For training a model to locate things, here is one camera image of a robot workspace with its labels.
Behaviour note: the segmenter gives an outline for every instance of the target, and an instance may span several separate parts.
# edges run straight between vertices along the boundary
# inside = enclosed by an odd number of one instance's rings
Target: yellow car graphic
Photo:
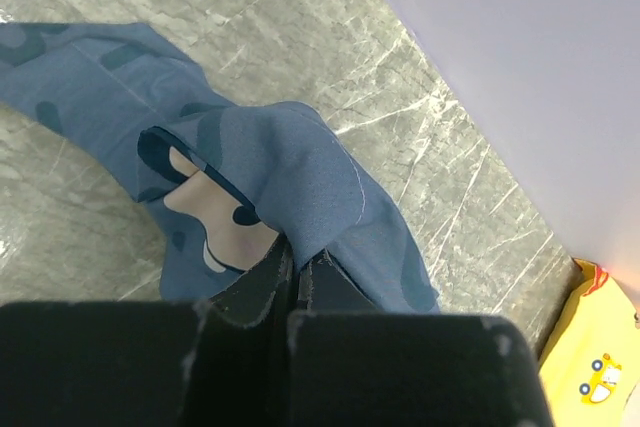
[[[616,364],[609,354],[591,362],[594,373],[588,383],[580,385],[582,402],[585,404],[599,404],[607,400],[620,380],[622,366]]]

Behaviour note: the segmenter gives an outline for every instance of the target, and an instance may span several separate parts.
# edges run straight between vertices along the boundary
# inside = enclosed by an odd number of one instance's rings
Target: crumpled blue fabric
[[[91,154],[148,208],[168,238],[165,299],[211,297],[241,275],[208,268],[202,225],[162,203],[185,180],[168,163],[173,147],[286,235],[297,269],[326,248],[379,307],[437,311],[397,207],[312,108],[236,106],[145,24],[0,25],[0,99]]]

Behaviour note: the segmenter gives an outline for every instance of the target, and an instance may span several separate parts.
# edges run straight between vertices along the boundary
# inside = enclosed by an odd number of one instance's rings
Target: yellow garment
[[[599,266],[569,296],[542,353],[540,377],[557,427],[617,427],[640,379],[635,309]]]

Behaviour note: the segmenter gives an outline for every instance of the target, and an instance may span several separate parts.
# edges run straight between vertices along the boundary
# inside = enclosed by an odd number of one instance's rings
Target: marble table
[[[504,315],[536,348],[553,324],[570,260],[384,0],[0,0],[0,19],[148,22],[236,102],[312,105],[400,206],[445,311]],[[0,302],[158,298],[144,209],[6,106],[0,191]]]

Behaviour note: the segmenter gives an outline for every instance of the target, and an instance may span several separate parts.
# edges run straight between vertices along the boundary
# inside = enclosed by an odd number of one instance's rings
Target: blue garment
[[[212,270],[202,222],[167,207],[189,178],[174,149],[237,201],[235,224],[286,235],[296,268],[326,248],[379,307],[437,311],[398,209],[313,109],[236,106],[147,25],[1,24],[0,100],[87,151],[148,208],[169,240],[165,299],[211,297],[241,275]]]

